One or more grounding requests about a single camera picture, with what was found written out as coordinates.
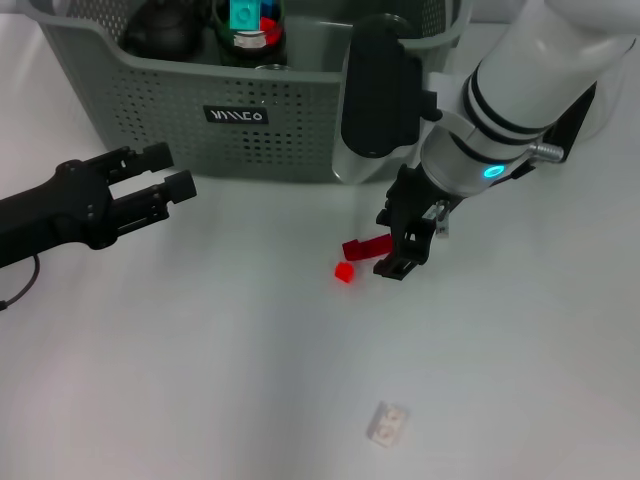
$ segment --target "plastic basket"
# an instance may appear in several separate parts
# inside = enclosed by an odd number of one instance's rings
[[[166,141],[179,168],[292,182],[335,181],[331,157],[350,24],[393,13],[419,25],[424,38],[404,43],[438,71],[470,13],[465,0],[287,0],[292,70],[277,71],[216,65],[209,30],[200,63],[129,55],[118,41],[140,4],[19,0],[41,25],[108,149]],[[263,107],[269,123],[211,123],[205,106]]]

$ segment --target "basket logo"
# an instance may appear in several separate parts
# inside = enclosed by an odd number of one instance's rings
[[[267,109],[263,107],[215,107],[204,106],[207,122],[234,123],[242,125],[269,125]]]

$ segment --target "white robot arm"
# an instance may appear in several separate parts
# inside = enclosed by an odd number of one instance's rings
[[[361,182],[387,157],[415,144],[427,122],[435,124],[422,145],[420,165],[400,170],[377,219],[391,228],[394,251],[374,271],[402,280],[426,263],[433,234],[446,230],[449,212],[462,200],[518,178],[533,168],[535,158],[566,160],[593,98],[589,92],[633,46],[640,2],[529,0],[463,83],[442,74],[416,80],[419,60],[398,50],[402,32],[395,29],[393,42],[391,30],[373,22],[354,28],[334,172],[347,183]],[[359,41],[362,36],[366,42]],[[374,38],[380,43],[372,50]],[[386,69],[372,67],[375,62]],[[392,89],[399,93],[390,94]],[[568,122],[576,125],[563,145],[566,152],[543,143]]]

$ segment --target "white building block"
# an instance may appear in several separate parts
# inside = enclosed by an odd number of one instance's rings
[[[407,412],[395,405],[382,403],[369,427],[369,438],[378,445],[394,445],[407,419]]]

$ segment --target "white tabletop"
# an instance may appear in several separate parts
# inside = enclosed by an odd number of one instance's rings
[[[464,68],[499,34],[471,29]],[[197,178],[166,222],[43,254],[0,313],[0,478],[637,478],[638,50],[627,61],[597,138],[464,202],[405,282],[371,263],[333,278],[343,242],[384,232],[388,185]],[[0,65],[0,197],[103,152],[26,19],[0,17]],[[31,268],[0,270],[0,296]],[[410,411],[391,450],[365,436],[383,400]]]

